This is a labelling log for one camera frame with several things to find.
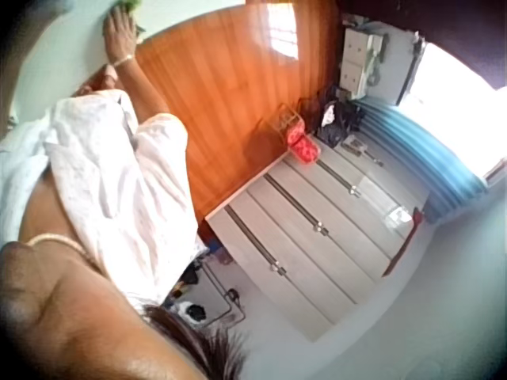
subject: orange wooden panel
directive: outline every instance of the orange wooden panel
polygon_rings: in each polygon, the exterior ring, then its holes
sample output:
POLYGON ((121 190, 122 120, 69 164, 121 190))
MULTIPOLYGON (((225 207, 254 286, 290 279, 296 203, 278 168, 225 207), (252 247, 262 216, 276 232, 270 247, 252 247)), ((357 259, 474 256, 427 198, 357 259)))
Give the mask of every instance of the orange wooden panel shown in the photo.
POLYGON ((340 32, 333 0, 255 4, 192 19, 139 47, 141 67, 189 131, 199 220, 284 152, 262 120, 333 81, 340 32))

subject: wardrobe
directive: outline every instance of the wardrobe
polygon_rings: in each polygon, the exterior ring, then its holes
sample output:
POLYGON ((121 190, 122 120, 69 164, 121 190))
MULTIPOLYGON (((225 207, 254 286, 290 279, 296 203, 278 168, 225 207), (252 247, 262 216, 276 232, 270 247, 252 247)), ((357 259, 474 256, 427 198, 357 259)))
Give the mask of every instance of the wardrobe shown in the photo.
POLYGON ((208 217, 236 262, 307 339, 317 340, 374 293, 428 198, 416 173, 363 135, 368 155, 320 146, 290 154, 208 217))

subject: window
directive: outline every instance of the window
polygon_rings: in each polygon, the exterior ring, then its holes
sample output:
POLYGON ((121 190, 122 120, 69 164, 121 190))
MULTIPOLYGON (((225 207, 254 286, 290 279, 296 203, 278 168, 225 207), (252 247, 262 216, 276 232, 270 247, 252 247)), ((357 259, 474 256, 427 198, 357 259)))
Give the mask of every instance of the window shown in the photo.
POLYGON ((268 4, 271 46, 279 53, 299 58, 298 36, 292 4, 268 4))
POLYGON ((507 156, 507 88, 494 90, 436 45, 426 46, 399 107, 479 177, 507 156))

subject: white top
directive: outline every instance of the white top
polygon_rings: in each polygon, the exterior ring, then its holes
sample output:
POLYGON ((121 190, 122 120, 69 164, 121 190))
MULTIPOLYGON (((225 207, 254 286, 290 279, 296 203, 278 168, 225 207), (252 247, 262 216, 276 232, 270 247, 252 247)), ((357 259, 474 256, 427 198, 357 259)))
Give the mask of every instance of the white top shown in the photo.
POLYGON ((196 255, 187 138, 169 114, 138 126, 119 90, 59 101, 0 142, 0 243, 18 239, 51 164, 63 207, 100 269, 137 310, 162 303, 196 255))

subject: curtain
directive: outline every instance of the curtain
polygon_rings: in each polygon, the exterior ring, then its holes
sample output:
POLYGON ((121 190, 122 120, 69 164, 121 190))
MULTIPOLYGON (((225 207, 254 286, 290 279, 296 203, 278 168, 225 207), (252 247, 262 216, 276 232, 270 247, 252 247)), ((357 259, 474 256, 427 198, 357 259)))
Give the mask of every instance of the curtain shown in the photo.
POLYGON ((430 194, 423 212, 429 222, 436 222, 458 210, 487 190, 482 178, 473 174, 444 144, 396 107, 369 97, 355 103, 366 114, 360 131, 428 186, 430 194))

